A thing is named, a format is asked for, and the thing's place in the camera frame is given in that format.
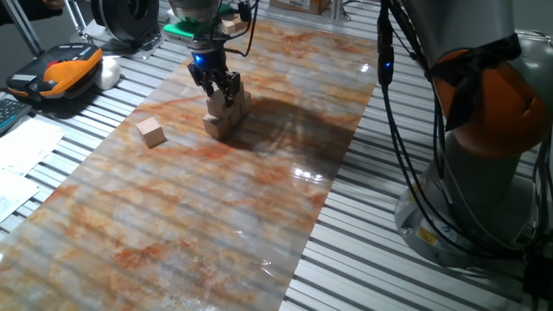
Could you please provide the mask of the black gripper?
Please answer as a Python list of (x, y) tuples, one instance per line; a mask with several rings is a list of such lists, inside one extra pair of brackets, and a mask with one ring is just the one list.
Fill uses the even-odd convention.
[(214, 93), (213, 82), (222, 82), (226, 106), (233, 106), (240, 89), (241, 77), (238, 72), (228, 71), (226, 52), (220, 46), (211, 49), (193, 50), (192, 62), (188, 64), (194, 83), (200, 86), (208, 97)]

